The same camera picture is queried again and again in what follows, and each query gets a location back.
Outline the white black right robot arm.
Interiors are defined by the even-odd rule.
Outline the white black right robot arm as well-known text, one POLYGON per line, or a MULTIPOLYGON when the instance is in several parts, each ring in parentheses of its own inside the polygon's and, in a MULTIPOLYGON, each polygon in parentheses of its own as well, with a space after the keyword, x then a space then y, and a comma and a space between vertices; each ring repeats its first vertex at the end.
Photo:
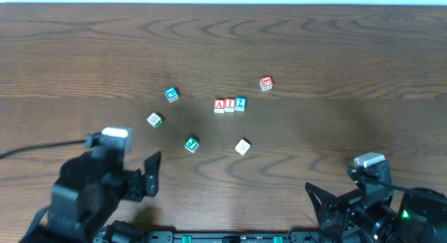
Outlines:
POLYGON ((446 197, 392 183, 389 163, 347 170, 357 189, 335 196, 305 189, 316 213, 320 242, 445 242, 446 197))

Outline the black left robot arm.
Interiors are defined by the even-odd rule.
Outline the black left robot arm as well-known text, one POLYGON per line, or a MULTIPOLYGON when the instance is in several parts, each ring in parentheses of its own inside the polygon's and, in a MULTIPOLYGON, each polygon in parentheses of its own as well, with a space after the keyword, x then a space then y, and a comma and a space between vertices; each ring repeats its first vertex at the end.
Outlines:
POLYGON ((36 213, 23 242, 93 242, 122 200, 139 203, 158 193, 161 153, 145 159, 144 170, 126 170, 131 134, 118 132, 86 137, 87 152, 63 164, 50 205, 36 213))

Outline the red letter A block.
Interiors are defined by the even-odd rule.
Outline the red letter A block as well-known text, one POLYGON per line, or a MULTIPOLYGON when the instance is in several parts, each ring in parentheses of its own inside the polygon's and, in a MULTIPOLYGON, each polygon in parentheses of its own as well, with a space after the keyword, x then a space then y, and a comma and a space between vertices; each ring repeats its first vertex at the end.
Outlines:
POLYGON ((215 99, 214 100, 214 112, 218 114, 223 114, 225 112, 225 100, 215 99))

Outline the red letter I block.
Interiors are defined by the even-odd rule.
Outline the red letter I block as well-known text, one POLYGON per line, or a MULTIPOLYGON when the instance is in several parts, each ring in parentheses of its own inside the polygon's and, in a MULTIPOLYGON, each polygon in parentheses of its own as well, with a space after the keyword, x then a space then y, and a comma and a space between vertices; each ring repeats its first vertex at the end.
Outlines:
POLYGON ((234 98, 226 98, 224 100, 224 111, 225 112, 234 112, 235 111, 235 99, 234 98))

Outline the blue number 2 block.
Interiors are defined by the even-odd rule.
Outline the blue number 2 block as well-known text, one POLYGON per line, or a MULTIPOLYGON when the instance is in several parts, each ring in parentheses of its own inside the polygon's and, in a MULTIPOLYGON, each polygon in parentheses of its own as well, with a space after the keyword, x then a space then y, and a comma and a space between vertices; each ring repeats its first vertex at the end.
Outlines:
POLYGON ((242 97, 235 98, 235 111, 244 112, 247 105, 247 99, 242 97))

